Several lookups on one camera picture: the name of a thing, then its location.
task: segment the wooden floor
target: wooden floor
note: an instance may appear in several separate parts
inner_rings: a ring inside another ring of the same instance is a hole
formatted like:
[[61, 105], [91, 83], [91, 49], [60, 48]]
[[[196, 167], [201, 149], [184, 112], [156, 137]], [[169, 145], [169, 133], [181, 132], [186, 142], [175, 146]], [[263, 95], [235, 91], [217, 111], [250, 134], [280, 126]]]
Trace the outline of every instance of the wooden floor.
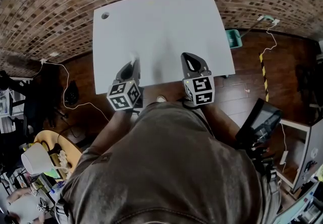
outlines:
[[[272, 51], [266, 51], [263, 61], [266, 69], [269, 90], [269, 102], [283, 111], [283, 118], [307, 123], [309, 111], [304, 107], [300, 94], [297, 92], [295, 66], [297, 64], [313, 65], [318, 47], [309, 40], [276, 35], [278, 43]], [[243, 47], [232, 50], [235, 75], [227, 79], [215, 77], [216, 104], [242, 126], [256, 100], [265, 98], [262, 70], [259, 53], [275, 43], [266, 33], [251, 32], [243, 38]], [[87, 55], [66, 64], [70, 73], [70, 81], [75, 80], [79, 88], [78, 104], [91, 102], [110, 118], [113, 111], [105, 94], [95, 95], [92, 55]], [[67, 74], [63, 67], [60, 70], [60, 80], [65, 88]], [[181, 82], [149, 86], [144, 90], [144, 104], [154, 102], [158, 95], [164, 95], [167, 100], [175, 101], [185, 95]], [[68, 113], [69, 125], [78, 129], [79, 133], [95, 136], [107, 123], [101, 112], [91, 105], [80, 106], [76, 110], [61, 108]], [[59, 118], [55, 128], [60, 132], [68, 127]]]

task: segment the shoe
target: shoe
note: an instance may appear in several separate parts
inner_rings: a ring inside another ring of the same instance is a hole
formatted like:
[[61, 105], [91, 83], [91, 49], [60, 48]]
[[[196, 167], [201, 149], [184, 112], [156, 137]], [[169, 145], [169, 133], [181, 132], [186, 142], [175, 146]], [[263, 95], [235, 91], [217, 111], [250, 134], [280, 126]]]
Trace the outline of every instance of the shoe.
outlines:
[[167, 100], [165, 99], [164, 96], [158, 96], [156, 101], [161, 103], [161, 102], [166, 102]]

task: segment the teal bin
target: teal bin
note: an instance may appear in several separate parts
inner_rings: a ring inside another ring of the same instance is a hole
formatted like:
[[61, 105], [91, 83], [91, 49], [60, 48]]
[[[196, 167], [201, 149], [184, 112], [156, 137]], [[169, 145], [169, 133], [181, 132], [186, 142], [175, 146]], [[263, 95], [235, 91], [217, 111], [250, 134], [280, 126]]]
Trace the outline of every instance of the teal bin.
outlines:
[[237, 29], [226, 30], [226, 34], [230, 49], [242, 47], [241, 37]]

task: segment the hazard tape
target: hazard tape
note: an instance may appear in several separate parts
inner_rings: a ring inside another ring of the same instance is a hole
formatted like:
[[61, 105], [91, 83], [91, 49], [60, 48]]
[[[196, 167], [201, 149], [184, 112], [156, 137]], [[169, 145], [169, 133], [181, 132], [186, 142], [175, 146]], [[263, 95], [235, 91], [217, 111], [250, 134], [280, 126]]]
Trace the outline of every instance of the hazard tape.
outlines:
[[260, 63], [261, 63], [262, 75], [263, 75], [263, 80], [264, 80], [264, 90], [265, 90], [265, 93], [266, 93], [266, 101], [268, 102], [268, 100], [269, 100], [268, 82], [267, 82], [266, 70], [264, 68], [261, 53], [259, 54], [259, 59], [260, 59]]

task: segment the wooden round table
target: wooden round table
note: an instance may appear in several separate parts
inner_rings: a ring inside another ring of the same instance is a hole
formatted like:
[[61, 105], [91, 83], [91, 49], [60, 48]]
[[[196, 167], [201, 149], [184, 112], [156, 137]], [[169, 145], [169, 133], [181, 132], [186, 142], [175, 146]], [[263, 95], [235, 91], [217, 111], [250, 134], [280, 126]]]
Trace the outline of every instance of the wooden round table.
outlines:
[[82, 155], [81, 150], [69, 139], [65, 138], [64, 136], [60, 135], [49, 130], [41, 131], [36, 135], [35, 142], [42, 142], [45, 141], [49, 146], [49, 149], [53, 149], [55, 143], [58, 143], [62, 150], [65, 151], [67, 156], [67, 161], [72, 165], [71, 173], [73, 173], [79, 159]]

